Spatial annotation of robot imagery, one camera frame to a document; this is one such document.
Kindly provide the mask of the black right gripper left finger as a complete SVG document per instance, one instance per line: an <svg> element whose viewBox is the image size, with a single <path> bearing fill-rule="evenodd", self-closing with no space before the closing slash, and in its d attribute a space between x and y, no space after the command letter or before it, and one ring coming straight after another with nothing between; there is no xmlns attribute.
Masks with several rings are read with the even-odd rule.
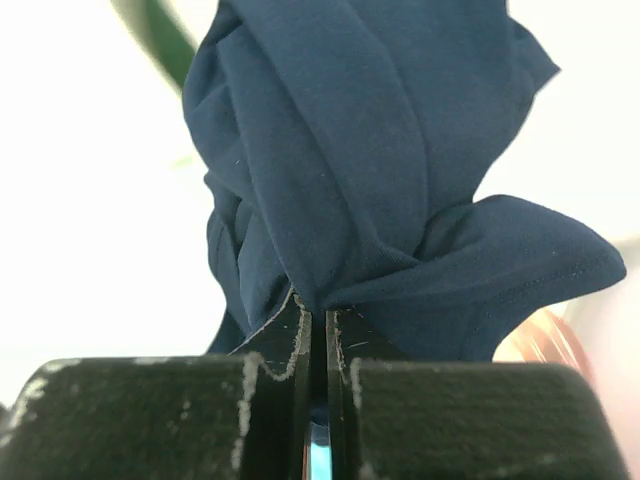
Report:
<svg viewBox="0 0 640 480"><path fill-rule="evenodd" d="M4 480L302 479L311 315L289 294L229 355L59 359L1 424Z"/></svg>

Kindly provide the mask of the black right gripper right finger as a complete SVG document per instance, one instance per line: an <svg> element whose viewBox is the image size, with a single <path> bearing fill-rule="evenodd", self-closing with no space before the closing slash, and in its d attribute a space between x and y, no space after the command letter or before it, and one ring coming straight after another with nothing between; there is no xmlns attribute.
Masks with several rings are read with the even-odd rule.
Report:
<svg viewBox="0 0 640 480"><path fill-rule="evenodd" d="M625 479L583 377L558 364L411 362L351 310L326 315L337 479Z"/></svg>

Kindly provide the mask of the navy blue t-shirt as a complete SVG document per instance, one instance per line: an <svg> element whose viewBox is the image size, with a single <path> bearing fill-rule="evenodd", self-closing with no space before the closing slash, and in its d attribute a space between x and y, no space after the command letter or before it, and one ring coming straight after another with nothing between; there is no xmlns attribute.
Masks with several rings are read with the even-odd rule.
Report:
<svg viewBox="0 0 640 480"><path fill-rule="evenodd" d="M557 67L502 1L223 1L184 88L228 353L297 294L412 358L487 361L626 268L586 225L474 194Z"/></svg>

